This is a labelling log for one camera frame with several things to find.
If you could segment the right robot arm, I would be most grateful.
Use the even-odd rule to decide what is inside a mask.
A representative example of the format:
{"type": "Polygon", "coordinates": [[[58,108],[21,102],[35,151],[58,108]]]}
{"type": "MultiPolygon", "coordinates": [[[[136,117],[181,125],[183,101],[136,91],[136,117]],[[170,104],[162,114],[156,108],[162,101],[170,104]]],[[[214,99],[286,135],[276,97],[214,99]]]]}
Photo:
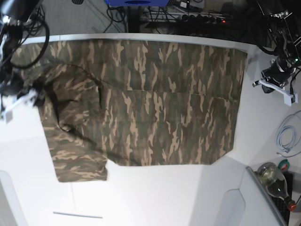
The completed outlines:
{"type": "Polygon", "coordinates": [[[41,0],[2,0],[0,2],[0,95],[18,95],[24,82],[14,69],[34,66],[46,52],[50,31],[41,0]],[[16,65],[11,58],[24,41],[45,29],[46,38],[39,55],[27,65],[16,65]]]}

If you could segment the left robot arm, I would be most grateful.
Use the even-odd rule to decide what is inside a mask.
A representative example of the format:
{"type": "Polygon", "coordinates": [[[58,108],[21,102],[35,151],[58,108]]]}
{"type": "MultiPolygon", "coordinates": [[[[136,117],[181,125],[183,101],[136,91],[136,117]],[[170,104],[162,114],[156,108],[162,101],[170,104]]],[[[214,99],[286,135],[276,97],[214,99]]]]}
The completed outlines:
{"type": "Polygon", "coordinates": [[[261,72],[253,86],[261,85],[264,93],[284,90],[301,71],[301,14],[299,0],[256,0],[257,13],[249,24],[249,32],[257,47],[275,56],[261,72]]]}

